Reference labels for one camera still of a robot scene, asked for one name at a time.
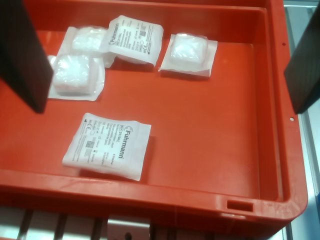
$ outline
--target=metal bracket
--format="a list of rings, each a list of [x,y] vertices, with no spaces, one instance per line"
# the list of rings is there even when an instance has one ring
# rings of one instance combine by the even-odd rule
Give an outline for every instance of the metal bracket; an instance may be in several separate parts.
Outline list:
[[[108,240],[149,240],[150,221],[145,218],[110,216],[107,223]]]

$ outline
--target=transparent plastic pouch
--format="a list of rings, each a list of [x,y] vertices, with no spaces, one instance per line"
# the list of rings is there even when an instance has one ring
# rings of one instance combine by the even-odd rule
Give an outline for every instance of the transparent plastic pouch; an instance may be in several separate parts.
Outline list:
[[[172,34],[159,71],[210,77],[218,42],[187,33]]]
[[[53,78],[49,98],[95,101],[105,85],[102,58],[87,55],[49,56]]]
[[[108,52],[104,41],[107,40],[107,28],[85,26],[68,27],[57,56],[60,55],[87,55],[92,58],[102,58],[104,67],[110,68],[116,55]]]

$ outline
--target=sterile packet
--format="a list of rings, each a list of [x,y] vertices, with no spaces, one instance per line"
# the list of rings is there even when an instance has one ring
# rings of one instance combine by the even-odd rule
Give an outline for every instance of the sterile packet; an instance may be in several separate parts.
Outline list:
[[[151,125],[137,121],[86,113],[62,163],[139,181],[150,130]]]
[[[135,64],[157,63],[162,46],[164,29],[161,25],[126,16],[112,20],[102,48],[123,60]]]
[[[57,56],[87,55],[92,58],[102,58],[104,67],[110,68],[115,61],[116,54],[108,52],[105,41],[108,29],[103,27],[85,26],[68,27]]]
[[[102,58],[86,55],[48,56],[53,68],[48,98],[95,101],[104,89]]]
[[[161,70],[210,77],[218,42],[191,34],[171,34]]]

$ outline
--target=small hole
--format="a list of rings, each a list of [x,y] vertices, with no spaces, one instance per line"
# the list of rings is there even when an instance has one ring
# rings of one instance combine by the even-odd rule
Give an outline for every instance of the small hole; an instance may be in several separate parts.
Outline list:
[[[124,235],[124,240],[132,240],[132,235],[130,232],[127,232],[125,235]]]
[[[241,211],[247,211],[247,212],[254,211],[254,205],[250,202],[227,201],[226,207],[228,209],[241,210]]]

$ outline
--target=red plastic crate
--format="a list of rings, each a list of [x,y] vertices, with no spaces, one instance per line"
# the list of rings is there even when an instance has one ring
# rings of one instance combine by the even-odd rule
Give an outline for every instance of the red plastic crate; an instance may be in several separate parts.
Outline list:
[[[36,114],[0,80],[0,203],[247,236],[270,236],[299,216],[308,196],[283,74],[283,3],[238,2],[25,0],[48,55],[69,26],[107,28],[119,15],[160,24],[164,37],[156,67],[116,59],[95,102],[49,99]],[[218,41],[210,79],[158,72],[179,32]],[[140,182],[62,166],[87,112],[152,125]]]

